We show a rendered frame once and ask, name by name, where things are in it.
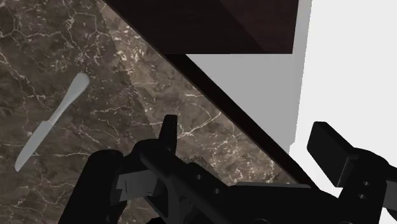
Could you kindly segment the silver table knife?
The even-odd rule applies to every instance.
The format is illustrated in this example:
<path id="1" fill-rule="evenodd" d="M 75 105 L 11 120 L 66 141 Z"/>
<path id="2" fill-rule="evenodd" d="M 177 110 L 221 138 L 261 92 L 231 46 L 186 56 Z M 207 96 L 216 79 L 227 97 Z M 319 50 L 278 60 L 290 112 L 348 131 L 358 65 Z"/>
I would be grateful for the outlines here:
<path id="1" fill-rule="evenodd" d="M 25 143 L 15 162 L 14 168 L 16 172 L 24 166 L 64 111 L 85 91 L 89 84 L 90 78 L 86 73 L 78 73 L 75 76 L 57 109 L 48 120 L 43 121 L 38 125 L 36 130 Z"/>

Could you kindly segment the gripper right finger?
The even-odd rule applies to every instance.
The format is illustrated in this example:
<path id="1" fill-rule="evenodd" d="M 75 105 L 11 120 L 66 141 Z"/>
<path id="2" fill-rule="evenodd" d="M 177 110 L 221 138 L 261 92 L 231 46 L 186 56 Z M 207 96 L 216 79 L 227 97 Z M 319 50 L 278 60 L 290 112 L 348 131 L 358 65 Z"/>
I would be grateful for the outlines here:
<path id="1" fill-rule="evenodd" d="M 369 150 L 355 148 L 326 122 L 314 122 L 307 151 L 333 186 L 335 224 L 379 224 L 383 208 L 397 221 L 397 167 Z"/>

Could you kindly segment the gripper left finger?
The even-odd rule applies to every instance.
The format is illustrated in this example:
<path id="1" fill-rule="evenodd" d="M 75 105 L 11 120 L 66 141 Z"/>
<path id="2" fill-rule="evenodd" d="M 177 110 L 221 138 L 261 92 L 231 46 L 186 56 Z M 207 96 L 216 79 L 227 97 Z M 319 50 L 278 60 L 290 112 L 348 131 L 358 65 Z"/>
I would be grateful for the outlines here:
<path id="1" fill-rule="evenodd" d="M 119 224 L 128 201 L 144 198 L 158 213 L 148 224 L 232 224 L 221 194 L 226 185 L 176 155 L 177 116 L 164 118 L 158 138 L 91 154 L 58 224 Z"/>

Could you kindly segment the dark brown robot stand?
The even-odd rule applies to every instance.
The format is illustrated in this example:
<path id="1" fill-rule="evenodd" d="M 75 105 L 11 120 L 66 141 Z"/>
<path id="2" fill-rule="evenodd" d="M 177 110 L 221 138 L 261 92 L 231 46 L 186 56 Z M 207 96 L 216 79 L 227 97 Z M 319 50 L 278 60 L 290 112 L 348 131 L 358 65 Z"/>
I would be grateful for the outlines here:
<path id="1" fill-rule="evenodd" d="M 104 0 L 162 54 L 287 54 L 299 0 Z"/>

